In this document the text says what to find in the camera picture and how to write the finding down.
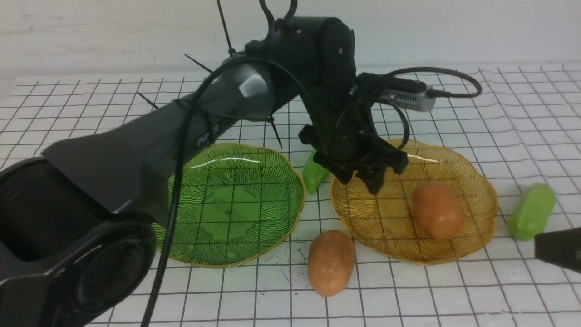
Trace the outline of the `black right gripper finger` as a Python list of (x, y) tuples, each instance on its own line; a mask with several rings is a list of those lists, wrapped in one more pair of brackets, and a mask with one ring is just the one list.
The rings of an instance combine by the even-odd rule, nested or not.
[(386, 166), (366, 166), (357, 170), (357, 178), (365, 184), (372, 195), (377, 195), (384, 185)]

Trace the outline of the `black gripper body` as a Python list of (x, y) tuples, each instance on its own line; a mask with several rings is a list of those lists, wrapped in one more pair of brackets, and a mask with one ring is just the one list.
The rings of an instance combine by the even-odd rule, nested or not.
[(395, 76), (361, 73), (344, 101), (318, 107), (314, 122), (303, 127), (299, 139), (317, 151), (319, 165), (386, 166), (396, 174), (405, 171), (409, 160), (403, 147), (382, 141), (371, 113), (390, 77)]

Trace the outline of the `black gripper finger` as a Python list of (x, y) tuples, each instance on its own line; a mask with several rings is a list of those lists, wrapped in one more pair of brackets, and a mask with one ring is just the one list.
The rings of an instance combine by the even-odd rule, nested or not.
[(325, 169), (328, 170), (342, 184), (348, 184), (358, 168), (359, 167), (357, 165), (354, 166), (325, 163)]

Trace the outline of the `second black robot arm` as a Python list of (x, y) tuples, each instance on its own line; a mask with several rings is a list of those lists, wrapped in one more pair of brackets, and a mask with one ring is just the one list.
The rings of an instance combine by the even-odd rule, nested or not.
[(535, 235), (535, 258), (581, 273), (581, 228)]

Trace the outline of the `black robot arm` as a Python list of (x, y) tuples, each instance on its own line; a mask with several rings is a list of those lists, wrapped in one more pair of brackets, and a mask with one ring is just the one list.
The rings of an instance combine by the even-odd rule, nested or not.
[(268, 121), (297, 96), (315, 161), (372, 194), (407, 155), (380, 139), (371, 105), (386, 76), (360, 80), (355, 36), (334, 17), (268, 16), (197, 91), (108, 132), (62, 139), (1, 172), (1, 325), (83, 327), (151, 267), (152, 222), (173, 228), (183, 166), (239, 120)]

